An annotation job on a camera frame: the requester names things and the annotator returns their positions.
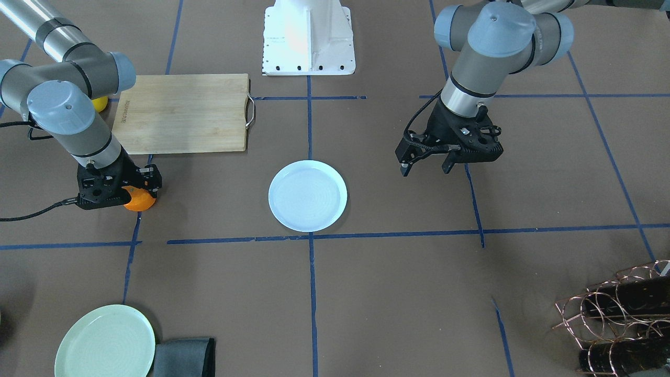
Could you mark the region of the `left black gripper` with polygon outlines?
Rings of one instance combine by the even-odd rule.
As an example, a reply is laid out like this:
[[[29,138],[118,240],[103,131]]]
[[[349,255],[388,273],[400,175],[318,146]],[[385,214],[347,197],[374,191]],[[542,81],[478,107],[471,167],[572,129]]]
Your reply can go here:
[[[450,174],[456,164],[493,162],[504,152],[498,136],[501,129],[488,116],[486,105],[476,105],[474,117],[462,117],[449,110],[439,98],[427,122],[425,143],[448,145],[442,170]],[[400,163],[400,173],[407,177],[412,163]]]

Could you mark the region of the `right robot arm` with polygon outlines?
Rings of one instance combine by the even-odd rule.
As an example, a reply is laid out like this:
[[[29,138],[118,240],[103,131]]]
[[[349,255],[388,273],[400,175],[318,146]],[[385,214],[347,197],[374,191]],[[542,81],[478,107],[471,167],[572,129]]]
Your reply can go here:
[[[2,105],[41,129],[77,161],[74,198],[52,208],[84,210],[151,207],[162,186],[158,167],[141,168],[94,108],[93,100],[119,95],[136,83],[136,69],[120,52],[104,52],[46,1],[2,1],[2,13],[54,59],[31,66],[2,60]]]

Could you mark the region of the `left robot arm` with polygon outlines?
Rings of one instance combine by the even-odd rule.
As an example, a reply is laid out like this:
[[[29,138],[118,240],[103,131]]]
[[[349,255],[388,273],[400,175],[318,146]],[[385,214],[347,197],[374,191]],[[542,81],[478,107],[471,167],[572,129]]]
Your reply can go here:
[[[456,164],[493,162],[503,154],[501,129],[488,105],[505,78],[567,54],[575,30],[565,11],[585,1],[482,1],[451,5],[434,22],[439,46],[459,54],[443,89],[428,104],[424,132],[405,127],[395,150],[400,173],[443,154],[443,171]]]

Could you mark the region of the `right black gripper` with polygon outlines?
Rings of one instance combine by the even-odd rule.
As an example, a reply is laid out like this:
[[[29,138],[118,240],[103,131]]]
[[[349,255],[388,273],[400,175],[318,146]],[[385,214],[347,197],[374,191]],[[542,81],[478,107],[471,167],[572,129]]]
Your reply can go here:
[[[79,194],[76,205],[84,210],[116,207],[129,203],[131,196],[124,186],[133,186],[151,192],[154,198],[162,188],[162,176],[155,164],[143,169],[135,165],[124,148],[112,164],[96,168],[92,164],[77,167]]]

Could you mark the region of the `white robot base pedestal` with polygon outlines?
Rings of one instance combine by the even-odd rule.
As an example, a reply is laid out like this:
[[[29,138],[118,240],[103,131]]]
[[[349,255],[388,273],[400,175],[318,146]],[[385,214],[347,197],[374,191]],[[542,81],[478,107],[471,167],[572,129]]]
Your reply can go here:
[[[352,17],[340,1],[275,1],[265,9],[262,74],[351,75]]]

